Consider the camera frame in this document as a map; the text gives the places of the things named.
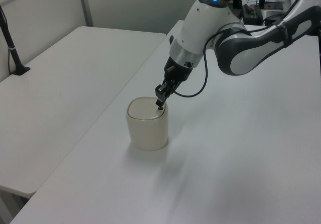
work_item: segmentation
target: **cup rim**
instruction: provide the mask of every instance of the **cup rim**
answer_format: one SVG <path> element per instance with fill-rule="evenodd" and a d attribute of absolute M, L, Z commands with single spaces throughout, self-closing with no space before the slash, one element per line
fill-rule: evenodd
<path fill-rule="evenodd" d="M 128 117 L 130 117 L 130 118 L 132 118 L 132 119 L 134 119 L 134 120 L 141 120 L 141 121 L 157 120 L 157 119 L 161 118 L 161 117 L 164 115 L 165 111 L 167 110 L 167 103 L 165 103 L 164 106 L 163 106 L 163 107 L 164 107 L 164 109 L 163 109 L 164 111 L 163 111 L 162 115 L 158 116 L 157 118 L 147 119 L 147 120 L 134 118 L 133 116 L 131 116 L 131 115 L 129 114 L 129 107 L 131 106 L 131 104 L 132 104 L 134 101 L 136 101 L 137 99 L 141 99 L 141 98 L 153 98 L 153 99 L 156 99 L 156 100 L 157 100 L 156 97 L 147 97 L 147 96 L 145 96 L 145 97 L 137 97 L 137 98 L 133 99 L 133 100 L 130 102 L 130 104 L 128 105 L 128 107 L 127 107 L 126 114 L 127 114 Z"/>

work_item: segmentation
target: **white desk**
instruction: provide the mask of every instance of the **white desk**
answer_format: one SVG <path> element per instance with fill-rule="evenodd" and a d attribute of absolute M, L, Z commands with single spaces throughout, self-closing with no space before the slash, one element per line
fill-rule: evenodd
<path fill-rule="evenodd" d="M 304 37 L 238 77 L 223 74 L 208 50 L 204 92 L 167 101 L 168 146 L 140 151 L 130 145 L 125 111 L 162 82 L 168 38 L 12 224 L 319 222 L 317 38 Z M 200 63 L 179 92 L 194 93 L 203 79 Z"/>
<path fill-rule="evenodd" d="M 0 189 L 31 197 L 164 34 L 80 27 L 0 83 Z"/>

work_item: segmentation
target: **white wall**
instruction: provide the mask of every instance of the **white wall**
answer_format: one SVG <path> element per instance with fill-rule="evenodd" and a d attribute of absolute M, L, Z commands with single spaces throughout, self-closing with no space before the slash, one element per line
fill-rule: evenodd
<path fill-rule="evenodd" d="M 23 65 L 86 25 L 80 0 L 16 0 L 3 11 Z M 8 47 L 0 32 L 0 81 L 9 75 L 7 57 Z"/>
<path fill-rule="evenodd" d="M 168 33 L 195 0 L 88 0 L 93 25 Z"/>

